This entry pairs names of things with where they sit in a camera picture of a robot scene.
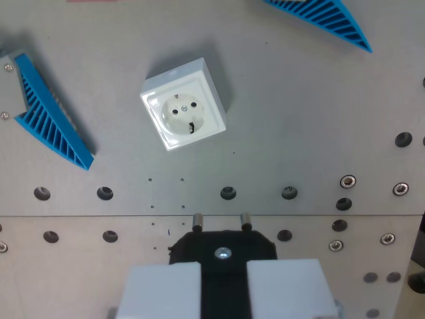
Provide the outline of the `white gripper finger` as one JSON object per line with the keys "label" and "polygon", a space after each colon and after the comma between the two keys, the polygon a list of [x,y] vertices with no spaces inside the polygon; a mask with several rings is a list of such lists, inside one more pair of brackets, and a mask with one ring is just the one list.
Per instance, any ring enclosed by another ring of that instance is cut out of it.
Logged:
{"label": "white gripper finger", "polygon": [[200,318],[198,262],[145,265],[131,269],[117,318]]}
{"label": "white gripper finger", "polygon": [[317,259],[249,261],[253,318],[338,318],[339,311]]}

